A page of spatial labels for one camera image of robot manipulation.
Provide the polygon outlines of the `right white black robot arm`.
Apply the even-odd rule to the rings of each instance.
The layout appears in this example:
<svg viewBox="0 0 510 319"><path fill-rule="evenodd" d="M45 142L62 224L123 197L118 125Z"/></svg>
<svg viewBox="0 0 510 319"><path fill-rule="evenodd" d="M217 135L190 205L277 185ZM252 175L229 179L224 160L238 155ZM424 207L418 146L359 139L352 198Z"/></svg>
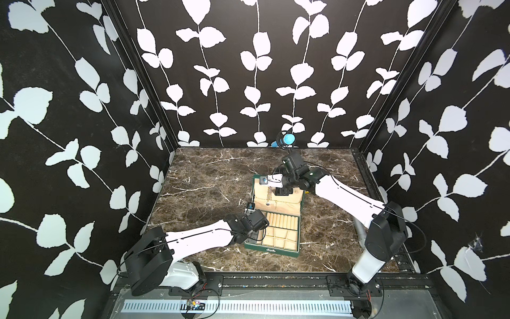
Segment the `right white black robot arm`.
<svg viewBox="0 0 510 319"><path fill-rule="evenodd" d="M282 164L267 178L279 190L300 188L332 202L368 229L365 249L347 273L344 287L352 295L362 295L375 275L398 253L408 238L402 207L383 203L339 182L327 169L309 165L298 151L282 158Z"/></svg>

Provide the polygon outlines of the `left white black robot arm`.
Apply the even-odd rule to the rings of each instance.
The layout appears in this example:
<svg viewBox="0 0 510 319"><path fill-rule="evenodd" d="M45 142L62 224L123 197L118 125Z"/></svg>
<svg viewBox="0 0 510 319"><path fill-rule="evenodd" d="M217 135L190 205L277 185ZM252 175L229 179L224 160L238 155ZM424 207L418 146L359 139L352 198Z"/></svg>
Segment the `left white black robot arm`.
<svg viewBox="0 0 510 319"><path fill-rule="evenodd" d="M162 227L147 231L125 255L127 281L133 296L142 296L159 287L176 287L196 295L207 277L197 262L184 258L218 247L243 244L258 239L258 232L270 222L250 204L243 213L231 213L213 224L180 232L164 232Z"/></svg>

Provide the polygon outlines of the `green jewelry box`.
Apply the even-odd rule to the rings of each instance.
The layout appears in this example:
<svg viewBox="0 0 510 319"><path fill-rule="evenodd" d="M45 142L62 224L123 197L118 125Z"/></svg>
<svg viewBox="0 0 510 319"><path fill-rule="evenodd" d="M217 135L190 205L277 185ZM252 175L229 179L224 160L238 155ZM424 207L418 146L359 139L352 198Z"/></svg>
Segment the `green jewelry box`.
<svg viewBox="0 0 510 319"><path fill-rule="evenodd" d="M275 187L259 184L259 175L252 179L252 203L269 221L265 228L265 239L259 245L246 241L244 247L287 257L300 255L301 208L304 192L294 188L289 196L276 196Z"/></svg>

